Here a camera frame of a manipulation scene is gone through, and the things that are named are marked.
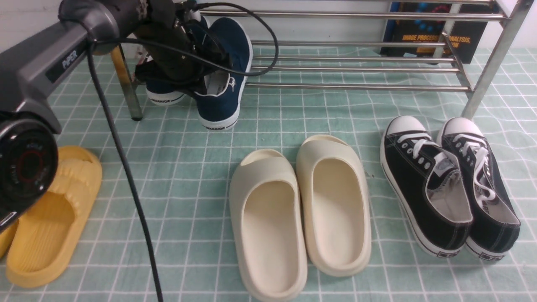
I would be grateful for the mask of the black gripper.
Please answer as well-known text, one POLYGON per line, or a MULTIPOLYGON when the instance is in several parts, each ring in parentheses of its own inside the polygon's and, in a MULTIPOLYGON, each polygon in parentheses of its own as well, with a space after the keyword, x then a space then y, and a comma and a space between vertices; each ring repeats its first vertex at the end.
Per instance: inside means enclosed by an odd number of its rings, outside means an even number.
POLYGON ((200 44, 189 25, 197 23, 190 14, 199 11, 195 0, 149 0, 146 19, 134 36, 144 46, 151 61, 136 66, 136 80, 158 80, 180 91, 205 92, 204 77, 224 67, 226 52, 209 28, 200 44))

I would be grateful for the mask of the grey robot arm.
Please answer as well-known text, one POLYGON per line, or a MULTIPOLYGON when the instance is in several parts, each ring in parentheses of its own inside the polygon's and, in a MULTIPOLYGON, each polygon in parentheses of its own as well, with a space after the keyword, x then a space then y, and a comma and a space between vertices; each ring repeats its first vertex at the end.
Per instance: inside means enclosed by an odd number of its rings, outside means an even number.
POLYGON ((88 54, 109 53, 134 34, 154 62, 142 79, 163 80, 180 91, 201 91, 203 77, 231 60, 220 42, 203 49, 190 33, 193 0, 63 0, 59 21, 1 53, 1 231, 48 190, 62 126, 49 96, 88 54))

